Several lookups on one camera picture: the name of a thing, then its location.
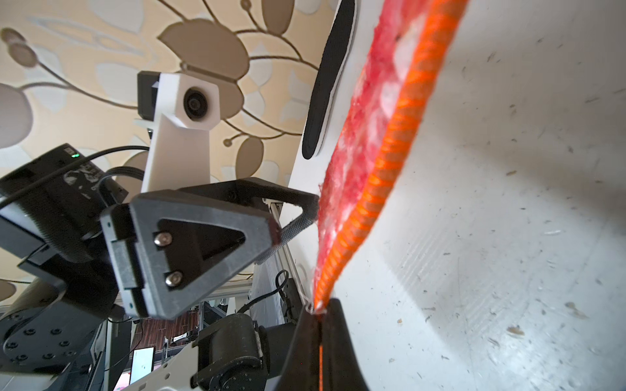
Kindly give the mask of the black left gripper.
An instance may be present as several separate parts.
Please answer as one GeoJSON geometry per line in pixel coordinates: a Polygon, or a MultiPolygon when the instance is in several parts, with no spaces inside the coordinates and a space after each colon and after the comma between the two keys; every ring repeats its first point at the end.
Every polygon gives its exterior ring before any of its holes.
{"type": "Polygon", "coordinates": [[[127,191],[92,162],[71,166],[81,158],[65,143],[1,179],[6,198],[64,171],[1,210],[2,249],[35,277],[1,317],[2,371],[65,370],[118,288],[128,315],[174,319],[280,242],[260,198],[234,187],[145,192],[106,209],[100,186],[117,203],[127,191]]]}

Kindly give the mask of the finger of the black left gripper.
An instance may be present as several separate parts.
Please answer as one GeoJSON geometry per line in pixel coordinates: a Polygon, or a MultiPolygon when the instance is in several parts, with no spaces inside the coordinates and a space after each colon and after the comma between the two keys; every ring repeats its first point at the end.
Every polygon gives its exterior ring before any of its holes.
{"type": "Polygon", "coordinates": [[[281,223],[280,243],[287,244],[300,232],[315,223],[319,212],[320,197],[289,187],[277,185],[258,178],[236,179],[207,185],[184,187],[182,192],[226,201],[257,210],[266,208],[279,221],[285,206],[300,210],[290,223],[281,223]]]}

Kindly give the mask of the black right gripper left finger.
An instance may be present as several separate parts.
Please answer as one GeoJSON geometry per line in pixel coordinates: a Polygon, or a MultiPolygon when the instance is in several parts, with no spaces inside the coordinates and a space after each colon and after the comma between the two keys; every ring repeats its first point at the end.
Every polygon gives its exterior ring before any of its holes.
{"type": "Polygon", "coordinates": [[[321,322],[305,307],[299,317],[276,390],[321,390],[321,322]]]}

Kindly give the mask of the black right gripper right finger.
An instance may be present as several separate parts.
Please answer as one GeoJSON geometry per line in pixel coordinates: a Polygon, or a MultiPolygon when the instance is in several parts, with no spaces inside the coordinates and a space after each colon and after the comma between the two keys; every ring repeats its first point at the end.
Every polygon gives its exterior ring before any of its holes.
{"type": "Polygon", "coordinates": [[[321,389],[368,390],[339,299],[333,298],[321,322],[321,389]]]}

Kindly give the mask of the black insole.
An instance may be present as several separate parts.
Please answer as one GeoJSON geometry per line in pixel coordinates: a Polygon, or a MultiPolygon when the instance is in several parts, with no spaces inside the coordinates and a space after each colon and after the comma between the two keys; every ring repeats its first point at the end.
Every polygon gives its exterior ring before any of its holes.
{"type": "Polygon", "coordinates": [[[355,0],[344,0],[338,3],[311,93],[303,130],[301,154],[305,160],[316,156],[324,142],[335,91],[351,46],[357,10],[358,2],[355,0]]]}

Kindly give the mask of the red insole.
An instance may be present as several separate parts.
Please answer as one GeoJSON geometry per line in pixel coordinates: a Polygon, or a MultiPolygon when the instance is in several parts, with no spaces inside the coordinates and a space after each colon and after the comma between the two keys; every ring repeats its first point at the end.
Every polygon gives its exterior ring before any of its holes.
{"type": "Polygon", "coordinates": [[[466,1],[386,1],[320,188],[312,309],[325,312],[404,168],[466,1]]]}

